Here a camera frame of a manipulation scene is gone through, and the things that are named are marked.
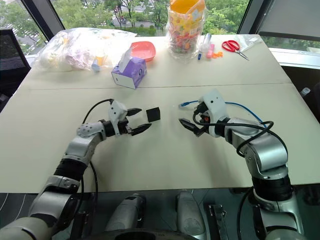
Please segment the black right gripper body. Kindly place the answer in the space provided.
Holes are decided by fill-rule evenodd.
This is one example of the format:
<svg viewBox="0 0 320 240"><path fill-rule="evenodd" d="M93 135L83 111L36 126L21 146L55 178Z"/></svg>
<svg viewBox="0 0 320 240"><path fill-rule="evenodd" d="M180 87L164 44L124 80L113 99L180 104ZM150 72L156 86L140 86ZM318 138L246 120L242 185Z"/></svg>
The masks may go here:
<svg viewBox="0 0 320 240"><path fill-rule="evenodd" d="M196 130L195 135L200 137L204 133L209 133L210 117L206 114L208 107L204 102L200 103L193 112L193 121L197 125L200 125L201 128Z"/></svg>

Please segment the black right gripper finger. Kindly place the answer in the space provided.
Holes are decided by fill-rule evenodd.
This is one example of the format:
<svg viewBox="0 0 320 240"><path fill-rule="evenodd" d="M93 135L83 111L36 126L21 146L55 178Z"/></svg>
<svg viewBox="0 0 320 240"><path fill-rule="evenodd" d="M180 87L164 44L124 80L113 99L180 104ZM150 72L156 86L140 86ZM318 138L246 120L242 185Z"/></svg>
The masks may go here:
<svg viewBox="0 0 320 240"><path fill-rule="evenodd" d="M178 120L185 129L193 133L197 133L200 130L194 123L190 122L185 118L179 118Z"/></svg>

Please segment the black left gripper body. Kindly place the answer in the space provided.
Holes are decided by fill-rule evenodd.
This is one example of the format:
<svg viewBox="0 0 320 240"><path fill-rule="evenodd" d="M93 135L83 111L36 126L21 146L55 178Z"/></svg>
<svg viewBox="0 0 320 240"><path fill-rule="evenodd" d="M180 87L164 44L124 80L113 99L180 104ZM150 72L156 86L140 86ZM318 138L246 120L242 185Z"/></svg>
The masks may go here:
<svg viewBox="0 0 320 240"><path fill-rule="evenodd" d="M126 112L121 111L117 115L117 135L126 134L128 132L127 126L128 126L129 120L127 117L132 115L133 115L132 109L128 109Z"/></svg>

